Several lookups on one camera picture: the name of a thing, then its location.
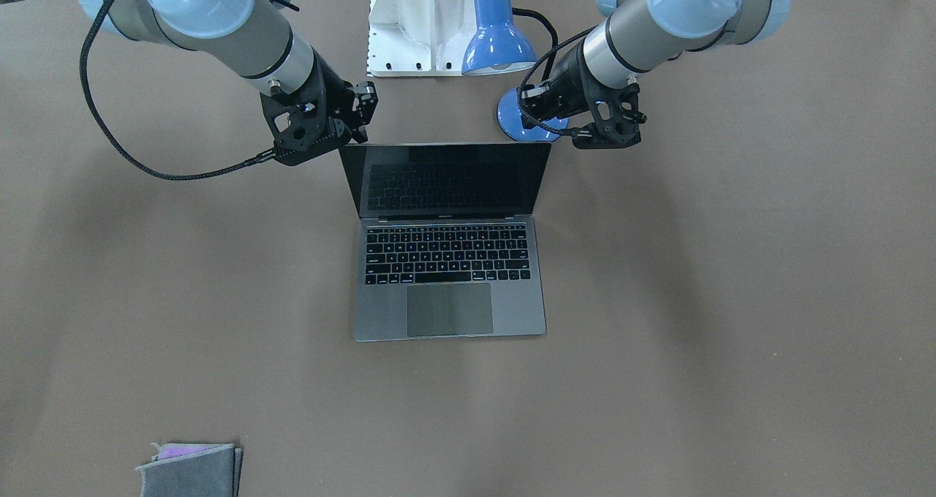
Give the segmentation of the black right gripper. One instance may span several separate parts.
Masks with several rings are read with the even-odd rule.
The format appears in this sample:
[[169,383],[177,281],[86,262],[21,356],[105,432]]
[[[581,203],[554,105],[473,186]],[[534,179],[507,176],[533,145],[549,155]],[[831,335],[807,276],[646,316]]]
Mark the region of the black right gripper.
[[344,147],[368,141],[365,127],[377,109],[374,82],[342,80],[321,58],[294,94],[261,95],[261,108],[272,134],[263,154],[284,165],[298,165]]

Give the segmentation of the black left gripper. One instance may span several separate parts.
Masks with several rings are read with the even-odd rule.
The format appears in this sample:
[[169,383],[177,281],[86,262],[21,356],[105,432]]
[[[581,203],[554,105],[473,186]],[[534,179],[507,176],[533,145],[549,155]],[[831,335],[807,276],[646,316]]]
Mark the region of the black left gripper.
[[[551,77],[539,84],[518,87],[521,123],[571,137],[576,148],[628,148],[641,141],[646,115],[639,110],[641,87],[626,80],[625,87],[605,86],[585,65],[582,44],[559,60]],[[570,118],[588,112],[592,122],[558,129],[552,118]]]

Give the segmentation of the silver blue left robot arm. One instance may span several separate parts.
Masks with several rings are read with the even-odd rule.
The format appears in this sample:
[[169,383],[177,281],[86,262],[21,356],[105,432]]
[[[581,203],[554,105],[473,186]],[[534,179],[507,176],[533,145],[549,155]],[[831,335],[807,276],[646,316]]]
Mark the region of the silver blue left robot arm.
[[638,78],[685,52],[745,45],[783,24],[791,0],[596,0],[605,20],[565,41],[568,52],[536,84],[504,102],[519,130],[577,148],[627,148],[641,141]]

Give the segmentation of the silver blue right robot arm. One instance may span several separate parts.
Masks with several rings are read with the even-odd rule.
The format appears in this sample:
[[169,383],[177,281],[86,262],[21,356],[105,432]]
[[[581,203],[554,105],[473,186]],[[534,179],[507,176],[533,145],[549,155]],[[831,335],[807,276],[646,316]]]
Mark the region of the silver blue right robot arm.
[[274,159],[298,165],[368,140],[377,109],[371,82],[342,80],[281,14],[292,0],[79,0],[91,19],[80,52],[81,88],[102,121],[88,81],[91,44],[101,30],[217,58],[260,93],[272,147],[238,167]]

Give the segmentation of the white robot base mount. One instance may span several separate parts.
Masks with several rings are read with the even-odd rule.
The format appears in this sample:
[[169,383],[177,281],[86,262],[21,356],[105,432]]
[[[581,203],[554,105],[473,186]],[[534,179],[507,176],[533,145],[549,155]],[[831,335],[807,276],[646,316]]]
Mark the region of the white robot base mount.
[[371,77],[461,77],[474,0],[370,0]]

